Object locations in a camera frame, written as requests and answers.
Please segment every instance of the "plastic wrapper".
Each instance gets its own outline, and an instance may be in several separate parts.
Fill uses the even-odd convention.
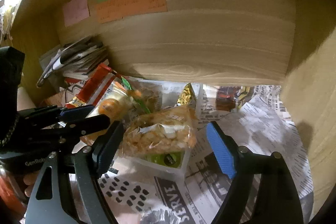
[[[181,105],[138,116],[126,130],[123,156],[143,156],[184,151],[196,145],[194,110]]]
[[[171,168],[179,168],[183,160],[183,152],[168,153],[168,154],[150,154],[145,158],[155,164],[163,165]]]
[[[139,105],[139,101],[143,102],[144,106],[150,111],[156,111],[161,108],[162,95],[157,90],[150,90],[142,86],[137,87],[137,89],[126,90],[120,83],[119,78],[116,78],[106,89],[105,94],[89,114],[89,117],[105,114],[110,118],[111,123],[113,121],[123,121],[124,126],[127,127],[137,116],[145,113],[143,106]],[[87,145],[92,145],[98,136],[105,133],[106,130],[95,132],[81,137],[81,140]]]
[[[66,98],[65,106],[67,108],[74,108],[87,104],[96,106],[111,83],[116,82],[119,77],[121,77],[120,74],[106,66],[104,63],[99,64],[92,77],[82,88],[80,88],[77,95],[69,102]],[[74,88],[78,88],[78,85],[74,85],[71,88],[71,91]]]
[[[115,120],[122,120],[124,115],[133,108],[131,98],[117,82],[112,82],[109,87],[109,93],[97,104],[95,109],[89,114],[89,117],[105,114],[112,123]],[[106,130],[98,131],[81,137],[81,140],[87,145],[92,145],[98,136],[106,133]]]
[[[189,105],[193,109],[196,108],[196,96],[191,83],[186,84],[175,106]]]

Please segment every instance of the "blue gripper pad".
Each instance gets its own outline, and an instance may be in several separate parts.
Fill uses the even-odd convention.
[[[215,154],[217,162],[223,172],[227,174],[230,179],[233,179],[236,175],[236,169],[234,166],[234,157],[230,152],[229,148],[223,142],[221,136],[219,135],[219,129],[215,128],[215,122],[210,122],[207,124],[207,138],[210,146]]]

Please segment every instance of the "red snack wrapper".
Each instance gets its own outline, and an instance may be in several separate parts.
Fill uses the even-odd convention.
[[[82,90],[65,106],[67,108],[74,108],[87,104],[96,106],[116,77],[119,77],[117,72],[106,66],[104,63],[99,64],[95,73],[85,83]]]

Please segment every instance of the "orange sticky note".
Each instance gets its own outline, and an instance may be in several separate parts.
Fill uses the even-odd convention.
[[[166,12],[166,0],[107,0],[95,5],[99,23],[126,16]]]

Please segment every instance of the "pink sticky note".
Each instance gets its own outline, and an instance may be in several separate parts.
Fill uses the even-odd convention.
[[[63,5],[65,27],[74,25],[90,16],[87,0],[71,0]]]

